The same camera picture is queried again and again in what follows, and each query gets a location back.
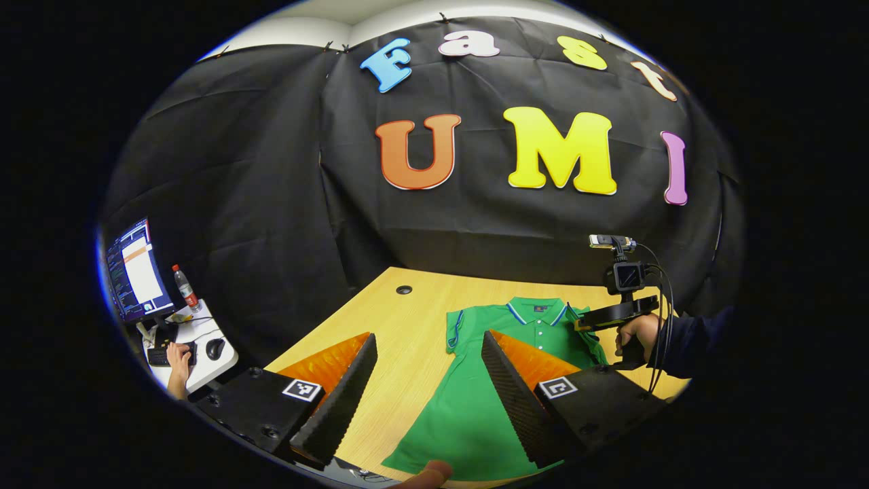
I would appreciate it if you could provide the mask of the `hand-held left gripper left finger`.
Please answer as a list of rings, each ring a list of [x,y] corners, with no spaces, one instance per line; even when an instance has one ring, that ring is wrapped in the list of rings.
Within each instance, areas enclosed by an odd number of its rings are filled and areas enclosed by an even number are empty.
[[[279,372],[249,368],[196,408],[261,451],[322,469],[341,445],[376,362],[376,336],[363,332]]]

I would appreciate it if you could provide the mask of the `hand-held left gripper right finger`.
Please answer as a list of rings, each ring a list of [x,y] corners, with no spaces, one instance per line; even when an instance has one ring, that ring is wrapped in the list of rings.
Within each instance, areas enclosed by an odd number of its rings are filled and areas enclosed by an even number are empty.
[[[618,365],[579,369],[502,332],[485,332],[481,358],[525,455],[539,468],[608,448],[668,405]]]

